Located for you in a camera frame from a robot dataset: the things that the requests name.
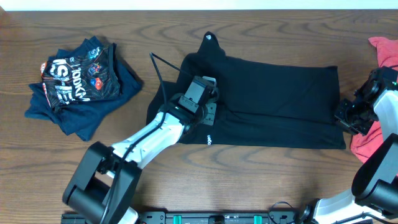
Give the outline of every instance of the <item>wooden table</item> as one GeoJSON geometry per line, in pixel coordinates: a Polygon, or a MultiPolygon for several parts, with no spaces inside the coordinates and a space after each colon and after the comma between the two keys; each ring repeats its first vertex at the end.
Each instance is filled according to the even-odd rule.
{"type": "MultiPolygon", "coordinates": [[[[3,13],[0,223],[59,223],[69,210],[62,193],[87,147],[95,141],[118,142],[144,127],[147,106],[159,86],[149,52],[180,65],[210,30],[233,57],[280,65],[338,65],[341,97],[352,97],[377,67],[368,38],[396,39],[397,25],[396,11],[3,13]],[[58,48],[74,49],[93,35],[117,43],[118,55],[145,85],[104,119],[90,142],[83,142],[49,121],[25,118],[24,111],[31,98],[27,85],[40,81],[41,63],[58,48]]],[[[164,80],[177,79],[177,72],[159,65],[164,80]]],[[[350,137],[345,139],[349,145],[350,137]]],[[[133,205],[139,210],[267,210],[283,200],[299,207],[350,188],[360,166],[349,149],[178,144],[144,169],[133,205]]]]}

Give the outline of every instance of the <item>wood grain surface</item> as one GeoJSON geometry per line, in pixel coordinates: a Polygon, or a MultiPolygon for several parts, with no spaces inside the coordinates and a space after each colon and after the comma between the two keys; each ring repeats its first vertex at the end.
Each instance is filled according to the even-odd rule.
{"type": "MultiPolygon", "coordinates": [[[[62,193],[87,147],[118,142],[144,127],[159,86],[149,52],[179,66],[209,30],[233,57],[337,65],[341,97],[352,98],[377,67],[368,38],[398,36],[396,11],[7,12],[0,18],[0,223],[59,223],[69,210],[62,193]],[[117,43],[119,58],[145,84],[83,142],[50,121],[25,118],[24,111],[41,63],[93,35],[117,43]]],[[[164,80],[177,79],[159,65],[164,80]]],[[[350,136],[345,139],[349,146],[350,136]]],[[[178,144],[144,169],[132,204],[138,210],[267,210],[286,201],[298,208],[350,188],[360,166],[349,149],[178,144]]]]}

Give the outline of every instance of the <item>pink cloth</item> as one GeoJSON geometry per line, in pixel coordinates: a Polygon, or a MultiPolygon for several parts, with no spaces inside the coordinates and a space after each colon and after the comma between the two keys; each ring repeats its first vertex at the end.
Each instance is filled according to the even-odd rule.
{"type": "MultiPolygon", "coordinates": [[[[377,49],[379,67],[398,65],[398,40],[389,40],[385,37],[371,37],[370,43],[377,49]]],[[[366,136],[357,134],[351,142],[351,152],[362,162],[367,159],[383,143],[380,122],[374,122],[366,136]]]]}

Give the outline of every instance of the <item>white wall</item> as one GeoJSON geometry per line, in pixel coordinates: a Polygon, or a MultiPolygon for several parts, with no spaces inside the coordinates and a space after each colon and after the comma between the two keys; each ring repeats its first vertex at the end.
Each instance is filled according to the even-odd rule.
{"type": "Polygon", "coordinates": [[[0,0],[6,11],[398,9],[398,0],[0,0]]]}

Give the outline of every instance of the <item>folded black cloth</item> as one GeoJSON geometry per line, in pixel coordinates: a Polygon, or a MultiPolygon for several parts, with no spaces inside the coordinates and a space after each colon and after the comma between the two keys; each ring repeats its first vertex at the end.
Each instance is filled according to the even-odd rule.
{"type": "MultiPolygon", "coordinates": [[[[230,144],[310,149],[345,149],[333,114],[340,100],[337,67],[306,68],[257,63],[226,56],[217,38],[207,32],[197,53],[181,69],[214,77],[219,87],[213,126],[199,124],[181,138],[185,144],[230,144]]],[[[165,82],[166,94],[185,93],[192,77],[180,73],[165,82]]],[[[163,103],[158,91],[147,123],[163,103]]]]}
{"type": "MultiPolygon", "coordinates": [[[[73,66],[69,66],[68,70],[72,72],[72,80],[70,80],[72,83],[67,84],[66,82],[68,81],[65,79],[62,81],[62,78],[70,77],[68,75],[63,76],[66,71],[64,67],[59,67],[61,65],[59,63],[53,70],[54,77],[58,78],[58,80],[52,79],[49,83],[44,81],[47,88],[44,88],[43,83],[29,85],[33,95],[30,101],[30,108],[25,112],[25,117],[51,120],[53,123],[58,124],[66,135],[76,133],[82,140],[89,141],[102,119],[108,113],[125,104],[141,89],[141,84],[114,56],[115,48],[116,44],[105,47],[96,37],[92,37],[90,40],[85,39],[72,52],[59,49],[55,57],[49,57],[49,62],[53,63],[57,59],[67,58],[70,65],[76,65],[71,63],[71,58],[87,60],[88,62],[78,63],[79,66],[84,65],[80,67],[80,70],[84,71],[85,74],[80,72],[80,78],[85,78],[81,78],[79,80],[80,83],[75,81],[76,85],[74,85],[73,71],[78,70],[78,68],[73,69],[73,66]],[[107,54],[104,54],[105,57],[101,58],[100,53],[104,53],[103,50],[107,54]],[[101,58],[100,62],[94,62],[95,57],[101,58]],[[62,82],[65,83],[64,86],[71,86],[72,90],[70,91],[68,88],[62,89],[62,82]],[[83,84],[85,86],[85,94],[82,93],[81,89],[77,91],[83,84]],[[107,85],[108,87],[104,89],[105,91],[99,91],[107,85]]],[[[42,67],[44,77],[51,76],[52,66],[50,63],[47,62],[47,65],[42,67]]]]}

